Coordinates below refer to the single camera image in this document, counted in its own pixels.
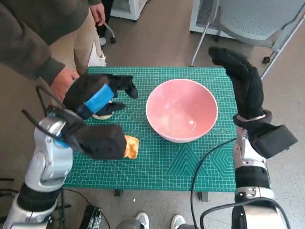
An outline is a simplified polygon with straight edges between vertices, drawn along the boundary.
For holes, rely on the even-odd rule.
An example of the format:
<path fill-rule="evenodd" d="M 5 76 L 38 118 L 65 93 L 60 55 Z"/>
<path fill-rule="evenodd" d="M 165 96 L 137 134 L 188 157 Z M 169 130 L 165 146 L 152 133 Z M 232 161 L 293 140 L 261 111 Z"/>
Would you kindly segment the black left hand blue tape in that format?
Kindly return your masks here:
<path fill-rule="evenodd" d="M 86 120 L 90 117 L 108 119 L 114 112 L 125 108 L 121 102 L 112 102 L 118 91 L 125 91 L 132 98 L 138 98 L 138 91 L 131 75 L 108 73 L 84 74 L 74 81 L 65 94 L 63 104 Z"/>

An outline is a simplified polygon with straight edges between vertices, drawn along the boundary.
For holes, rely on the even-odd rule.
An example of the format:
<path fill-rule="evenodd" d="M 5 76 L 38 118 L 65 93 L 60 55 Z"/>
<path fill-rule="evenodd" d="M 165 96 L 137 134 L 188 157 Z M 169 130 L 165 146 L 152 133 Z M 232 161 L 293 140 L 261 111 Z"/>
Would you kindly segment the black gloved right hand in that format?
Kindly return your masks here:
<path fill-rule="evenodd" d="M 227 48 L 210 47 L 208 53 L 213 64 L 225 68 L 232 82 L 238 115 L 245 120 L 263 116 L 264 93 L 258 69 Z"/>

